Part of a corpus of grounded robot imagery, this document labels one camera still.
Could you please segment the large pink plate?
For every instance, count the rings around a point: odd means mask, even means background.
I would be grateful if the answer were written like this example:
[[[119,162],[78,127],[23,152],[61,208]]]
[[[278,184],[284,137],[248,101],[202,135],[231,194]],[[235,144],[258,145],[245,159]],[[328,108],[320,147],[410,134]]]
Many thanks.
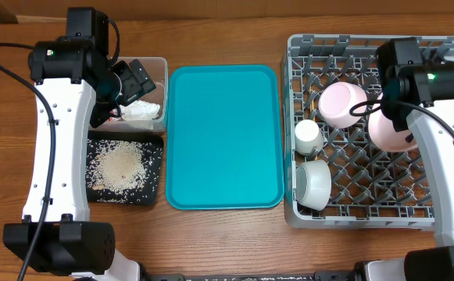
[[[374,145],[386,152],[410,151],[418,148],[410,130],[396,132],[393,123],[381,110],[368,117],[367,129]]]

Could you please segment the red snack wrapper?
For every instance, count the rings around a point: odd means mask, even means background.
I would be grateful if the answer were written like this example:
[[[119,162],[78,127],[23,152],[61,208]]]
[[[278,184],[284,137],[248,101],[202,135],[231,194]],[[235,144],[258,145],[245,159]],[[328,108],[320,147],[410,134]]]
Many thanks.
[[[120,110],[118,110],[117,108],[113,109],[111,112],[110,112],[110,117],[111,118],[120,118],[121,117],[121,112]]]

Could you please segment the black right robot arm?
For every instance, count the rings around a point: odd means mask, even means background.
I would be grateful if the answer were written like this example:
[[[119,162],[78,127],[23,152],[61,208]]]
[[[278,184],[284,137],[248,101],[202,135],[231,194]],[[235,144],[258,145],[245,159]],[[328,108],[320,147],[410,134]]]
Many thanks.
[[[396,131],[410,130],[434,211],[433,248],[403,258],[360,261],[351,280],[454,280],[454,56],[422,49],[414,37],[376,50],[382,97],[375,103]]]

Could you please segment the grey dishwasher rack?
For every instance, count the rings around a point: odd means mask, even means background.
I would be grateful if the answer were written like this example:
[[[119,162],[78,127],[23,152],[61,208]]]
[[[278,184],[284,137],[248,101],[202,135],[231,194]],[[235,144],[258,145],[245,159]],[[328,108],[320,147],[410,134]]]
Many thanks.
[[[385,35],[295,34],[289,37],[284,73],[284,217],[295,228],[434,230],[434,211],[424,164],[418,150],[386,152],[370,140],[366,119],[337,129],[317,107],[331,84],[349,82],[370,99],[381,92],[375,52]],[[310,156],[295,150],[295,126],[309,119],[308,99],[324,146]],[[325,161],[331,171],[331,195],[321,211],[295,198],[296,169],[304,162]]]

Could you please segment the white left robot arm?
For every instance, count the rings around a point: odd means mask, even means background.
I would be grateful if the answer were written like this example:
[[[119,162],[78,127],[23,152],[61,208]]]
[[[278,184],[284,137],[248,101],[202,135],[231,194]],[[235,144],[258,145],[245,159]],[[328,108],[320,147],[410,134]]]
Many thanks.
[[[22,220],[8,223],[4,245],[25,269],[79,280],[143,280],[107,222],[90,219],[85,169],[88,131],[114,109],[154,90],[138,61],[109,50],[115,23],[92,7],[68,10],[66,33],[30,48],[27,86],[37,96],[34,170]]]

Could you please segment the grey rice bowl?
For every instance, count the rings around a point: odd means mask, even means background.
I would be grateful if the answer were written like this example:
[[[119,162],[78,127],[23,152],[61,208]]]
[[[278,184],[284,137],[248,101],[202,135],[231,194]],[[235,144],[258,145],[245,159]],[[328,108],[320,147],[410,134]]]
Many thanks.
[[[296,169],[296,201],[316,211],[323,210],[331,195],[331,172],[323,160],[304,162]]]

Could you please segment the small pink bowl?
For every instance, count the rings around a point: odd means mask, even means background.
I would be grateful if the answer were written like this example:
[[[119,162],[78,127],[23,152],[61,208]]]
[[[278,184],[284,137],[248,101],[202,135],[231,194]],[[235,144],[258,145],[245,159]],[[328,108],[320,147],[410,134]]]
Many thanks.
[[[318,101],[319,113],[328,126],[343,129],[356,124],[359,116],[352,116],[352,106],[367,100],[366,92],[355,84],[337,82],[328,86]]]

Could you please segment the white paper cup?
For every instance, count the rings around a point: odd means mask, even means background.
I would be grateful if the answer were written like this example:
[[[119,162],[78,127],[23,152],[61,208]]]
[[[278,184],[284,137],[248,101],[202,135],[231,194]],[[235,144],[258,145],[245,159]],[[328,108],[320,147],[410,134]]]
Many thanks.
[[[324,146],[324,137],[316,122],[311,119],[299,121],[295,126],[295,150],[305,156],[319,151]]]

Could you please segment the white napkin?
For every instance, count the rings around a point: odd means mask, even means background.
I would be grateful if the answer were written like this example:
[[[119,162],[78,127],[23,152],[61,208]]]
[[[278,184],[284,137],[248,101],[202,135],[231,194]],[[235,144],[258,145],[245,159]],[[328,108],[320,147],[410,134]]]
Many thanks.
[[[147,101],[135,101],[128,106],[121,106],[121,118],[125,121],[148,121],[158,117],[161,106]]]

